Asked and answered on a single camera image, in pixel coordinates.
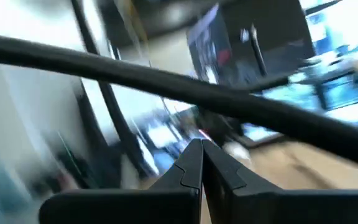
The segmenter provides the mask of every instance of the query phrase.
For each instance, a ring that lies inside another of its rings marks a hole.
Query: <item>black cable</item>
[[[358,128],[279,101],[183,75],[91,54],[0,37],[0,63],[78,75],[137,88],[270,128],[358,162]]]
[[[86,51],[95,55],[100,55],[99,50],[97,49],[96,44],[92,38],[88,24],[86,23],[85,14],[81,4],[78,2],[78,0],[71,0],[71,4],[73,6],[74,14],[78,23],[78,27],[80,28]],[[125,121],[124,115],[120,110],[110,83],[103,81],[99,81],[98,83],[104,102],[109,111],[109,115],[112,122],[114,123],[114,127],[117,130],[117,134],[121,140],[122,145],[124,146],[124,149],[126,150],[126,153],[131,154],[131,158],[135,158],[136,161],[132,161],[132,163],[139,171],[139,174],[145,175],[143,174],[143,168],[141,168],[141,166],[138,164],[138,161],[143,161],[142,151],[137,144],[136,137],[133,135],[131,129]]]

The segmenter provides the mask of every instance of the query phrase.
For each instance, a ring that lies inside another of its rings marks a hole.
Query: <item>ceiling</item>
[[[217,2],[233,0],[132,0],[147,39],[193,25]],[[124,22],[113,0],[98,1],[106,32],[115,47],[132,45]]]

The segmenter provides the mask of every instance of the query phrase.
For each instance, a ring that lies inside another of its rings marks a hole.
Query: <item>black plastic part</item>
[[[0,63],[117,83],[278,131],[358,162],[358,128],[285,103],[183,75],[0,36]]]
[[[191,223],[199,224],[194,189],[77,190],[48,199],[40,224]]]
[[[213,224],[236,222],[233,214],[236,206],[233,202],[237,197],[234,194],[235,190],[246,189],[249,195],[281,190],[244,167],[211,141],[203,140],[203,147],[203,183]],[[248,214],[246,209],[240,214]]]
[[[193,140],[148,190],[79,190],[41,207],[41,224],[200,223],[203,147]]]
[[[203,141],[213,224],[358,223],[358,190],[282,190]]]

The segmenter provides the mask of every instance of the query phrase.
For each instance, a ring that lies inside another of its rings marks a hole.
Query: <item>black pole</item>
[[[96,44],[92,38],[88,24],[86,23],[82,5],[78,2],[78,0],[71,0],[71,3],[73,5],[73,10],[78,27],[80,28],[86,51],[91,54],[100,55],[99,50],[96,48]],[[114,123],[119,139],[121,140],[121,144],[124,147],[129,159],[138,170],[139,175],[143,176],[145,175],[144,169],[142,168],[142,165],[138,163],[138,161],[143,161],[142,151],[140,150],[136,137],[131,132],[131,129],[125,121],[124,115],[120,110],[111,85],[108,82],[99,81],[98,83],[112,122]]]
[[[335,1],[327,2],[327,3],[324,3],[324,4],[320,4],[318,6],[309,8],[309,9],[305,10],[305,16],[321,12],[322,10],[324,10],[324,9],[326,9],[328,7],[331,7],[333,5],[336,5],[337,3],[340,3],[341,1],[342,0],[335,0]]]
[[[265,61],[264,61],[264,58],[260,51],[258,38],[257,38],[257,31],[256,31],[254,25],[252,25],[252,27],[250,29],[250,41],[251,41],[252,50],[254,50],[256,62],[258,63],[259,72],[262,77],[266,77],[267,70],[266,70],[266,66],[265,66]]]
[[[324,86],[323,84],[315,84],[314,85],[314,92],[316,93],[317,97],[318,97],[318,101],[320,103],[320,107],[321,109],[323,109],[324,111],[328,110],[328,104],[327,104],[327,99],[324,95]]]

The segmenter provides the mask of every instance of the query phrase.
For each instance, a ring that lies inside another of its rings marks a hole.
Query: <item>white wall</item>
[[[68,0],[0,0],[0,35],[84,51]],[[32,161],[48,162],[51,155],[44,135],[57,137],[57,131],[74,151],[85,154],[88,143],[75,99],[79,85],[78,77],[0,65],[0,89],[4,90],[0,98],[6,98],[0,101],[0,110],[9,108],[0,111],[4,121],[0,125],[9,124],[4,130],[17,139],[0,138],[1,154],[19,157],[20,162],[15,157],[12,162],[20,170]],[[17,116],[8,116],[8,111]]]
[[[130,62],[149,60],[153,68],[188,75],[194,71],[194,66],[187,46],[186,32],[187,28],[184,28],[150,40],[147,43],[148,52],[145,44],[142,44],[147,58],[140,58],[133,46],[119,49],[121,58]]]

